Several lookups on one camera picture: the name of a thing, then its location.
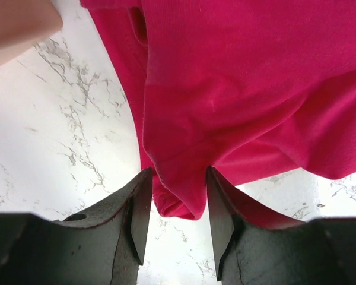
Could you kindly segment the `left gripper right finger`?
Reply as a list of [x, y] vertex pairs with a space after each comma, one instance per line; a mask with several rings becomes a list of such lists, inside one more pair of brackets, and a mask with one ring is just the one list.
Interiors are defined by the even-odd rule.
[[222, 284], [356, 284], [356, 217], [303, 222], [206, 172], [217, 280]]

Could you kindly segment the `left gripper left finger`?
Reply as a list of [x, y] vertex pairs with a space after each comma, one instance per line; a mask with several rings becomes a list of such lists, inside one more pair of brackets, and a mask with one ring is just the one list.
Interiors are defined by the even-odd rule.
[[0, 213], [0, 284], [136, 284], [144, 262], [151, 169], [59, 221]]

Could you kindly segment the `pink red t shirt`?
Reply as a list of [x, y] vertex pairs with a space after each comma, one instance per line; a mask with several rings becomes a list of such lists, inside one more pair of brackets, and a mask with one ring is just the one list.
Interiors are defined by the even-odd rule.
[[135, 121], [164, 217], [205, 174], [241, 185], [356, 172], [356, 1], [82, 1]]

